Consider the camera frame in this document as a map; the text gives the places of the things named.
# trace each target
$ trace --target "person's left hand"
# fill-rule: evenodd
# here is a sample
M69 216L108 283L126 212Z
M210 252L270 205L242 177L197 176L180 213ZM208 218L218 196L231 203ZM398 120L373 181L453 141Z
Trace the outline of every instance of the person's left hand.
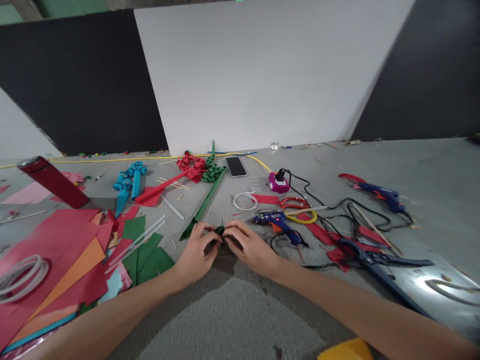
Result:
M188 244L173 267L175 275L183 287L201 279L212 267L222 243L222 238L214 230L213 225L206 222L199 222L193 227ZM205 255L205 248L212 240L218 242Z

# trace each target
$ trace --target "coiled white wire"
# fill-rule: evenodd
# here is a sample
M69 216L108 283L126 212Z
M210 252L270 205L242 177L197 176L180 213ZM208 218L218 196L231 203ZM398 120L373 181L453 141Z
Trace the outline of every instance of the coiled white wire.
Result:
M233 205L235 205L235 207L240 210L240 211L252 211L252 210L255 210L259 204L258 200L255 198L255 196L253 196L252 194L254 194L255 191L246 191L246 192L239 192L238 194L236 194L234 197L233 197ZM253 200L253 202L255 203L252 207L250 208L243 208L243 207L240 207L238 204L237 204L237 199L238 197L240 196L246 196L247 198L250 198Z
M15 282L15 280L28 269L30 269L30 271ZM0 277L0 304L12 303L23 298L42 282L48 271L49 263L43 260L40 255L29 256L17 263ZM8 297L8 293L18 289L30 279L31 281L25 288L15 295Z

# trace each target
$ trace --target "yellow cable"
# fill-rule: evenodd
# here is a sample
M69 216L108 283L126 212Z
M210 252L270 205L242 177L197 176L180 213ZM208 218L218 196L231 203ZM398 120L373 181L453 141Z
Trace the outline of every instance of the yellow cable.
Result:
M299 224L313 224L314 222L317 221L317 213L315 211L309 211L313 216L310 220L300 220L300 219L297 219L296 217L294 216L290 216L290 215L285 215L287 219L289 220L292 220L296 223L299 223Z
M194 155L196 157L209 157L211 154L200 154ZM226 154L215 154L216 157L219 156L227 156L227 155L243 155L241 152L229 152ZM273 171L265 165L262 161L258 160L256 157L251 155L245 155L248 158L251 158L262 165L268 172L272 173ZM85 164L85 163L109 163L109 162L117 162L117 161L141 161L141 160L154 160L154 159L178 159L178 156L155 156L155 157L136 157L136 158L120 158L120 159L109 159L109 160L80 160L80 161L58 161L57 159L61 159L61 157L57 157L54 159L50 159L49 161L56 164ZM0 169L7 169L7 168L14 168L16 165L7 165L7 166L0 166Z

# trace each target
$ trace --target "phone screen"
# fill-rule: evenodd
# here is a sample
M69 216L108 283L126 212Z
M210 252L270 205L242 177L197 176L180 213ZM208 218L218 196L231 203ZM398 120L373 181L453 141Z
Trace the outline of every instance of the phone screen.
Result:
M238 157L228 157L226 164L232 178L247 176L247 171Z

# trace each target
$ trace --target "red water bottle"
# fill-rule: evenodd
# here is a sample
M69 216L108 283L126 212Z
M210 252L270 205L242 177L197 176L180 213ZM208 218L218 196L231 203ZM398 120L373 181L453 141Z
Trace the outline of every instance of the red water bottle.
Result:
M16 167L74 209L89 202L87 195L41 156L23 160Z

